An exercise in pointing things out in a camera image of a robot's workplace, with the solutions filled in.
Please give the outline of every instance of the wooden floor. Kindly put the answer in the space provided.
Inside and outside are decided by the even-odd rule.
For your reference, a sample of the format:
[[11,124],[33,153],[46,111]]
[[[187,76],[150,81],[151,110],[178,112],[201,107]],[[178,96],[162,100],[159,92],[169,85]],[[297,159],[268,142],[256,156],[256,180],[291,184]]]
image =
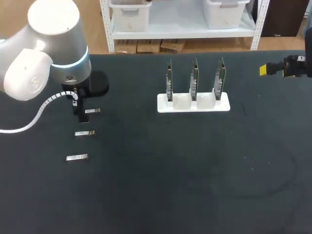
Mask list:
[[[0,0],[0,38],[7,38],[27,23],[27,10],[34,0]],[[91,54],[107,54],[106,36],[99,0],[74,0],[77,4]],[[303,50],[301,25],[294,38],[262,38],[258,50]],[[251,38],[190,39],[183,53],[249,51]]]

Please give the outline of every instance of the white shelf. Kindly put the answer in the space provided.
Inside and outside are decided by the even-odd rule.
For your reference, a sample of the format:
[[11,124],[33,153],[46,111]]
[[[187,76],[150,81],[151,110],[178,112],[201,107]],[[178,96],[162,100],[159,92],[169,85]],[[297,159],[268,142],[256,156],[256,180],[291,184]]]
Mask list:
[[253,37],[255,23],[247,9],[240,26],[232,29],[208,29],[202,0],[155,0],[146,32],[120,32],[113,27],[112,39],[190,39]]

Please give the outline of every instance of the yellow object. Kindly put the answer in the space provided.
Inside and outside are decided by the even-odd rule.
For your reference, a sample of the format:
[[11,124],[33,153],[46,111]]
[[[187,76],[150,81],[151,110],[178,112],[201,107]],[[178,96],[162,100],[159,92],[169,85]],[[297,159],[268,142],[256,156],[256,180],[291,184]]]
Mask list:
[[267,75],[267,65],[266,64],[260,67],[260,75],[261,76]]

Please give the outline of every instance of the cardboard box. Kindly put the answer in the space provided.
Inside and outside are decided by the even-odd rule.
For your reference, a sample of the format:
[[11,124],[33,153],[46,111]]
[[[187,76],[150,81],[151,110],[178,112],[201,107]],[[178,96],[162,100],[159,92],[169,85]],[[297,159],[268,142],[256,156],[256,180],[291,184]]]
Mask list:
[[167,39],[163,40],[160,46],[161,52],[179,53],[182,51],[186,40],[184,39]]
[[137,44],[137,52],[140,54],[152,54],[160,52],[161,40],[139,40]]
[[118,40],[115,43],[115,52],[119,54],[136,54],[137,40]]

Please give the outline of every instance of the small metal part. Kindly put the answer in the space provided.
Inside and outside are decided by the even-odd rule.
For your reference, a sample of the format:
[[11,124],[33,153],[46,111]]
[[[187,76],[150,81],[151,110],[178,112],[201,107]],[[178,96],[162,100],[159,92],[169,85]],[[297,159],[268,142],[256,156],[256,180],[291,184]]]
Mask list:
[[82,136],[92,136],[95,135],[95,131],[84,131],[84,132],[75,132],[76,137],[82,137]]
[[73,156],[67,156],[67,157],[66,157],[66,162],[76,161],[76,160],[88,160],[88,159],[89,159],[88,154],[84,154],[84,155],[73,155]]
[[214,80],[214,95],[215,95],[215,99],[218,101],[221,100],[225,76],[226,76],[226,68],[224,65],[224,60],[222,58],[219,61],[218,70],[215,74],[215,80]]
[[172,80],[172,64],[171,60],[167,63],[167,98],[168,101],[173,101],[173,80]]
[[84,111],[85,114],[98,113],[98,112],[101,112],[101,109],[100,109],[100,108],[97,108],[97,109],[89,109],[89,110],[85,110],[85,111]]
[[198,79],[199,79],[199,68],[196,59],[196,61],[193,62],[193,70],[191,73],[190,92],[192,101],[197,101]]

